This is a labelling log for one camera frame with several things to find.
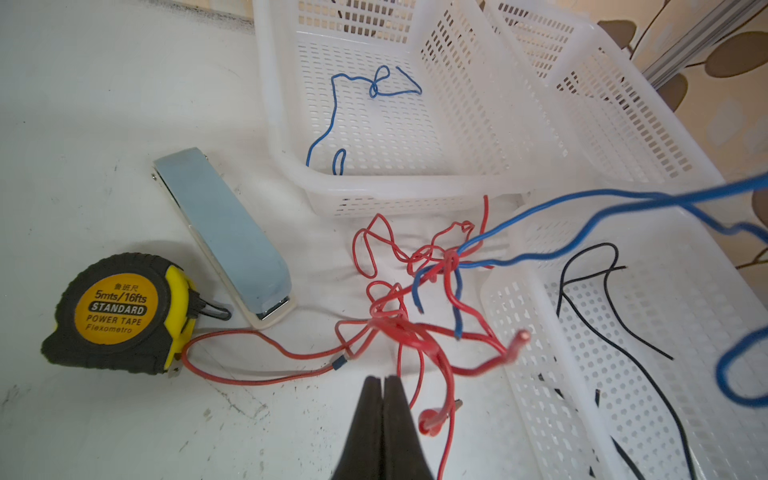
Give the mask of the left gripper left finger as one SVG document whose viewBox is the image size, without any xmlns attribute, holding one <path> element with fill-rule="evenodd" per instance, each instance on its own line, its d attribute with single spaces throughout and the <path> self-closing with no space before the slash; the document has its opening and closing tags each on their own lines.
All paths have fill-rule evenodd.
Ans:
<svg viewBox="0 0 768 480">
<path fill-rule="evenodd" d="M 353 415 L 347 439 L 333 480 L 379 479 L 383 432 L 383 394 L 381 380 L 369 376 Z"/>
</svg>

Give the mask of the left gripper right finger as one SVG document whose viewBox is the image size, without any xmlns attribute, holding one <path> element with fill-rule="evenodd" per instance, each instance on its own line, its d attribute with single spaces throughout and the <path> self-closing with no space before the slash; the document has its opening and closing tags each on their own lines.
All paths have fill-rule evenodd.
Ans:
<svg viewBox="0 0 768 480">
<path fill-rule="evenodd" d="M 432 479 L 399 377 L 384 380 L 382 409 L 383 479 Z"/>
</svg>

